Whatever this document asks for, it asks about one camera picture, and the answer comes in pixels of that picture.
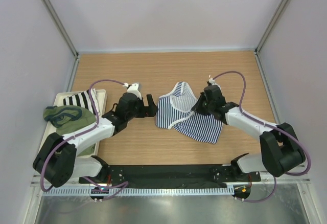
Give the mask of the blue white striped tank top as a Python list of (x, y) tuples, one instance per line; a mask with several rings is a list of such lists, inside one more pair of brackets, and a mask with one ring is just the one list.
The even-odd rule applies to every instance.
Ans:
[(177, 82), (172, 91), (159, 97), (156, 126), (174, 129), (198, 142), (216, 144), (223, 124), (211, 114), (192, 111), (197, 101), (187, 82)]

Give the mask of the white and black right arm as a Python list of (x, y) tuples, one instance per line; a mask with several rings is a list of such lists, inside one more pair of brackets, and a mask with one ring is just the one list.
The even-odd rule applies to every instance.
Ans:
[(258, 140), (259, 154), (243, 154), (234, 160), (230, 175), (242, 181), (250, 172), (269, 172), (279, 177), (283, 174), (301, 176), (308, 171), (293, 172), (293, 169), (308, 162), (293, 127), (288, 123), (269, 123), (242, 110), (240, 104), (226, 102), (218, 85), (209, 85), (200, 94), (192, 111), (212, 115), (222, 123), (236, 127)]

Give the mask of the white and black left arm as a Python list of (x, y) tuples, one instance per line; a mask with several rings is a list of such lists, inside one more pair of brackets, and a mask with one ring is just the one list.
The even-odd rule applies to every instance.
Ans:
[(148, 104), (133, 93), (124, 93), (116, 108), (105, 113), (98, 122), (66, 135), (56, 132), (47, 136), (34, 162), (33, 169), (53, 187), (63, 186), (78, 178), (80, 183), (89, 180), (104, 183), (110, 175), (109, 165), (100, 157), (87, 158), (79, 154), (97, 142), (111, 138), (124, 130), (133, 118), (155, 117), (158, 108), (152, 95), (147, 95)]

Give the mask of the black white striped tank top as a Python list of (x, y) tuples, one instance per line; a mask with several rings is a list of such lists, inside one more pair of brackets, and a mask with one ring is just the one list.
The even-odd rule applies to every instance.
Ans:
[(91, 100), (89, 97), (89, 90), (79, 92), (77, 94), (64, 98), (63, 105), (79, 106), (89, 110), (95, 115), (96, 112), (97, 113), (100, 112), (100, 109), (99, 109), (99, 102), (97, 99), (97, 92), (94, 88), (91, 89), (91, 96), (94, 101), (95, 108), (91, 104)]

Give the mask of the olive green tank top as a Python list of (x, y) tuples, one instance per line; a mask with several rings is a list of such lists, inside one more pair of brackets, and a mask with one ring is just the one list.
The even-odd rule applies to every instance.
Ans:
[(59, 135), (75, 132), (96, 122), (92, 112), (73, 105), (48, 106), (43, 111), (43, 118), (56, 128)]

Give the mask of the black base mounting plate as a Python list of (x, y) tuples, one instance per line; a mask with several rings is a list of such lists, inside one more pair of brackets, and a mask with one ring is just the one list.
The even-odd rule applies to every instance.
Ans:
[(198, 165), (112, 165), (101, 181), (118, 185), (128, 182), (136, 189), (223, 188), (224, 183), (260, 182), (258, 172), (242, 173), (236, 166)]

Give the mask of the white plastic tray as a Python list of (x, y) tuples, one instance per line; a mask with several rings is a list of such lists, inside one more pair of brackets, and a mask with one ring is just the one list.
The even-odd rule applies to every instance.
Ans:
[(96, 114), (104, 114), (107, 94), (103, 89), (92, 89), (91, 96), (96, 109), (91, 106), (88, 90), (79, 92), (58, 93), (53, 105), (43, 111), (43, 119), (47, 122), (41, 141), (44, 144), (48, 135), (56, 132), (65, 135), (79, 129), (85, 129), (96, 121)]

